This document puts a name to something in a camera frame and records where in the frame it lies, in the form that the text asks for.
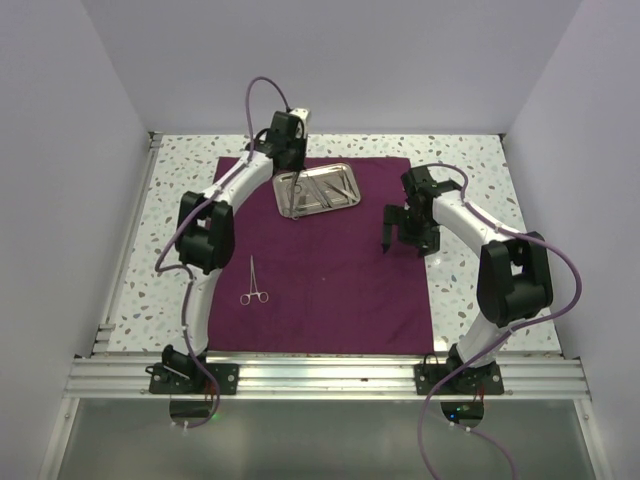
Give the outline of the steel surgical scissors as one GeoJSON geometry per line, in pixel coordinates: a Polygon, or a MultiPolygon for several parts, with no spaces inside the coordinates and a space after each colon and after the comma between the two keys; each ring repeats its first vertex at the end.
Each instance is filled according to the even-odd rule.
{"type": "Polygon", "coordinates": [[[294,172],[289,184],[289,196],[288,196],[288,217],[291,220],[297,221],[300,216],[300,194],[301,185],[299,183],[300,173],[294,172]]]}

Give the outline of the stainless steel instrument tray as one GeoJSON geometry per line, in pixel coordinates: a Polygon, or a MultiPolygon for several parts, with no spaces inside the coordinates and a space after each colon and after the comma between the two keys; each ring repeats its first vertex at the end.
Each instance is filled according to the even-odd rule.
{"type": "Polygon", "coordinates": [[[346,163],[334,163],[281,173],[272,181],[279,213],[289,219],[355,207],[361,193],[354,172],[346,163]]]}

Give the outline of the purple surgical cloth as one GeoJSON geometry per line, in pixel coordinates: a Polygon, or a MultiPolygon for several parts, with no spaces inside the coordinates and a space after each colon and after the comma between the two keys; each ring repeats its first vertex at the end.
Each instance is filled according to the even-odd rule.
{"type": "Polygon", "coordinates": [[[352,158],[361,192],[351,208],[282,217],[273,186],[234,216],[235,250],[213,294],[209,347],[305,354],[425,354],[433,348],[425,262],[395,242],[382,251],[383,209],[400,205],[406,158],[352,158]],[[269,294],[242,306],[249,257],[269,294]]]}

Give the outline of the steel hemostat forceps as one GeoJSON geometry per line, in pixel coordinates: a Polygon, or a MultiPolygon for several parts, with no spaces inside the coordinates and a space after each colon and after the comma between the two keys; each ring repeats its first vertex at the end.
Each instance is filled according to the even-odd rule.
{"type": "Polygon", "coordinates": [[[269,294],[266,291],[260,290],[257,284],[256,270],[254,256],[249,257],[250,275],[249,275],[249,288],[246,293],[243,293],[239,297],[240,304],[242,306],[248,306],[253,300],[258,301],[261,304],[265,304],[269,301],[269,294]]]}

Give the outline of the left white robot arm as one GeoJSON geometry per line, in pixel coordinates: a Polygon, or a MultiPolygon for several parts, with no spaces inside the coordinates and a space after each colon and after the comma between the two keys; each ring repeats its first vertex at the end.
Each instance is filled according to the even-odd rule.
{"type": "Polygon", "coordinates": [[[165,266],[163,250],[155,270],[181,269],[188,275],[180,312],[180,340],[165,347],[163,367],[185,392],[201,390],[209,372],[202,356],[209,343],[208,315],[222,270],[235,249],[234,215],[243,203],[280,171],[299,172],[306,158],[308,123],[306,108],[274,113],[271,125],[246,145],[236,162],[212,186],[187,192],[180,201],[178,226],[168,245],[178,262],[165,266]]]}

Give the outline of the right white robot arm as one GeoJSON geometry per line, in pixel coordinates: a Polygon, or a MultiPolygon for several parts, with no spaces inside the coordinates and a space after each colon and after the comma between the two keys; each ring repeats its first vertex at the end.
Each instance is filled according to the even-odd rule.
{"type": "Polygon", "coordinates": [[[422,362],[416,386],[471,394],[483,386],[503,389],[495,360],[497,350],[518,322],[531,320],[553,300],[544,238],[505,227],[466,198],[465,183],[437,181],[429,166],[409,169],[401,177],[403,206],[383,210],[381,246],[394,240],[417,249],[419,256],[440,249],[448,229],[479,260],[476,301],[479,313],[443,364],[422,362]]]}

